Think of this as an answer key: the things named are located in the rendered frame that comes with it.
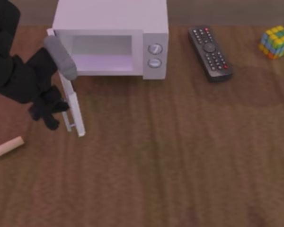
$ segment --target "beige cylindrical object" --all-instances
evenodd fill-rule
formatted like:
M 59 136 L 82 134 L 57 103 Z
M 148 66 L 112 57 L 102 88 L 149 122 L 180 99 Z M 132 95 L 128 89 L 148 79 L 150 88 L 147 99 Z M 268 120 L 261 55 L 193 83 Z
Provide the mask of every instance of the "beige cylindrical object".
M 17 147 L 20 147 L 23 144 L 24 144 L 24 141 L 20 136 L 6 143 L 1 144 L 0 145 L 0 156 L 12 151 L 13 149 L 16 149 Z

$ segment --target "colorful cube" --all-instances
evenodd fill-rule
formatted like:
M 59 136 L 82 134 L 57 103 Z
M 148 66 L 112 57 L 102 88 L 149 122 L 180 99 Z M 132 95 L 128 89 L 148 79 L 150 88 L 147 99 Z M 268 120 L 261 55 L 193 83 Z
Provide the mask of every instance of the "colorful cube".
M 277 26 L 264 32 L 259 49 L 270 59 L 284 55 L 284 27 Z

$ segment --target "black remote control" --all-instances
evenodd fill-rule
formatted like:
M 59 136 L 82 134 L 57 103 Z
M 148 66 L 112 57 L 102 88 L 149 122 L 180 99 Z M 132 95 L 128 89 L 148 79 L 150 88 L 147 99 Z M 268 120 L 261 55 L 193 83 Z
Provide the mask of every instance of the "black remote control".
M 210 82 L 222 82 L 232 77 L 232 66 L 225 59 L 211 29 L 196 26 L 188 30 L 189 40 Z

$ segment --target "white microwave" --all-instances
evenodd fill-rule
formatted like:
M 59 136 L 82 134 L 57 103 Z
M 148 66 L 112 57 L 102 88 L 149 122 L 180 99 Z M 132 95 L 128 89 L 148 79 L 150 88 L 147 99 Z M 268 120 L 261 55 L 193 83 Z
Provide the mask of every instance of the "white microwave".
M 52 29 L 80 76 L 166 76 L 166 0 L 59 0 Z

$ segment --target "open microwave door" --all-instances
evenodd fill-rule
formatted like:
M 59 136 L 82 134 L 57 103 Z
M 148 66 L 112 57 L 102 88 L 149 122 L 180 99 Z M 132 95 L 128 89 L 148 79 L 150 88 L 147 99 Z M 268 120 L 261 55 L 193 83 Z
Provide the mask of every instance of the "open microwave door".
M 141 76 L 142 30 L 58 30 L 80 76 Z

